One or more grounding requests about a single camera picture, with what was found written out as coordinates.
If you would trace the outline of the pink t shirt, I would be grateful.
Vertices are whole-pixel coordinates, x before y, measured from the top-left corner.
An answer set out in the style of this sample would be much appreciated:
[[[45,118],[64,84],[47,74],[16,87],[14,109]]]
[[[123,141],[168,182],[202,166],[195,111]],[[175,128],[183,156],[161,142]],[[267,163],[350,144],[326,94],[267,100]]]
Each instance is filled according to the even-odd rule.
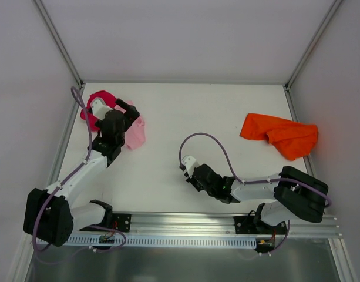
[[[125,132],[125,147],[128,150],[136,150],[144,145],[146,142],[145,125],[145,120],[140,115]]]

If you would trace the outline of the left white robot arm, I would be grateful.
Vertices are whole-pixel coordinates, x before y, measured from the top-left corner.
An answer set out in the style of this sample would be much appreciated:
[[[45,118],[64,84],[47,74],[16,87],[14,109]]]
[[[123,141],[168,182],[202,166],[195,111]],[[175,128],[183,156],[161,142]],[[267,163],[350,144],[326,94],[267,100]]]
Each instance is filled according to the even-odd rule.
[[[116,100],[119,110],[100,98],[92,101],[90,109],[97,118],[96,137],[90,137],[86,155],[68,176],[44,188],[34,188],[27,197],[23,230],[33,240],[41,239],[50,245],[64,245],[75,230],[106,231],[113,223],[113,208],[101,200],[91,200],[74,207],[75,200],[92,180],[106,170],[120,155],[125,133],[139,118],[135,106]]]

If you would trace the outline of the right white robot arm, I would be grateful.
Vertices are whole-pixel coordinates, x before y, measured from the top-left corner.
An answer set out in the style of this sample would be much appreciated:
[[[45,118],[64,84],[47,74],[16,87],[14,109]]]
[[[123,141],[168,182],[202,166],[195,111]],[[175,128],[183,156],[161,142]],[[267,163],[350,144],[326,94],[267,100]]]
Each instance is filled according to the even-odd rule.
[[[186,161],[180,168],[197,191],[224,204],[261,202],[250,216],[236,217],[238,234],[284,234],[288,230],[286,222],[294,219],[320,223],[325,208],[331,204],[324,182],[291,166],[272,176],[241,180],[222,177],[197,162]]]

